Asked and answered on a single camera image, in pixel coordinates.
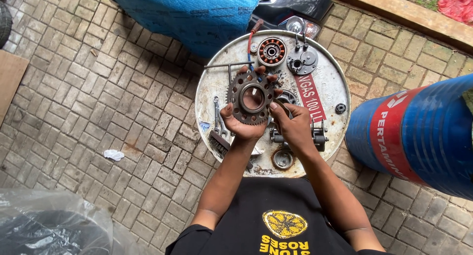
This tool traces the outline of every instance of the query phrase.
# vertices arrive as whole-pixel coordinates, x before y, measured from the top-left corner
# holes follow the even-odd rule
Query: yellow lemon graphic
[[[269,210],[263,213],[264,224],[277,237],[288,239],[307,229],[307,221],[295,213],[283,210]]]

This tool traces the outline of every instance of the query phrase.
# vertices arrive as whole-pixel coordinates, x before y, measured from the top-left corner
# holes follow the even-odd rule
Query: blue cloth
[[[181,41],[191,52],[212,57],[245,34],[259,0],[115,0],[153,33]]]

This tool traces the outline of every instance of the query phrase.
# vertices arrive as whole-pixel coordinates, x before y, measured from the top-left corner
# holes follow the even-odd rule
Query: black t-shirt
[[[245,177],[215,230],[186,228],[166,255],[388,255],[355,252],[304,178]]]

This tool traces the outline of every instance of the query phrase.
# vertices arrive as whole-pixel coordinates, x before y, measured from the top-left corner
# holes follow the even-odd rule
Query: brick paving
[[[109,0],[7,4],[14,19],[4,49],[31,62],[0,128],[0,186],[75,192],[162,254],[219,165],[195,128],[205,60]],[[343,5],[319,42],[345,71],[353,108],[473,70],[470,56]],[[105,149],[126,157],[114,163]],[[345,145],[329,163],[388,251],[473,254],[473,202],[361,167]]]

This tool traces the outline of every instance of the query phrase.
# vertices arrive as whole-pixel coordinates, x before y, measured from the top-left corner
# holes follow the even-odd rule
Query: gray metal cover
[[[228,64],[234,62],[245,62],[248,60],[248,36],[246,34],[239,37],[223,47],[209,62],[213,64]],[[295,47],[294,33],[282,30],[266,30],[259,31],[252,37],[252,43],[259,44],[268,37],[277,37],[281,39],[287,49],[290,51]],[[340,68],[340,65],[334,57],[321,45],[311,39],[307,39],[310,46],[317,50],[319,62],[315,70],[311,73],[312,78],[299,76],[299,80],[309,81],[315,85],[316,91],[319,95],[318,103],[325,113],[326,120],[325,127],[328,132],[325,134],[330,140],[325,144],[325,151],[321,152],[322,158],[327,161],[340,146],[350,120],[351,101],[348,85]],[[253,66],[258,66],[256,56],[252,55],[251,60],[256,63]],[[237,71],[241,66],[232,66],[232,78],[235,77]],[[281,89],[287,89],[296,94],[299,104],[304,105],[305,101],[301,97],[298,87],[298,81],[287,68],[287,64],[280,64],[275,68],[269,69],[272,73],[277,73],[280,77],[279,81],[283,82]],[[195,96],[195,117],[197,120],[199,133],[207,146],[218,161],[222,161],[222,156],[217,150],[209,145],[209,134],[214,127],[214,96],[220,99],[220,107],[226,106],[226,94],[228,90],[228,67],[209,68],[204,70],[197,92]],[[342,114],[335,112],[337,104],[343,103],[347,106],[347,110]],[[320,127],[320,122],[316,122],[316,127]],[[249,171],[245,171],[245,176],[270,176],[270,177],[300,177],[305,174],[304,168],[297,157],[294,157],[294,165],[286,170],[276,169],[272,165],[271,156],[280,148],[280,143],[273,143],[270,140],[269,128],[266,128],[263,137],[260,138],[256,145],[264,152],[259,156],[252,156],[250,161],[254,167]]]

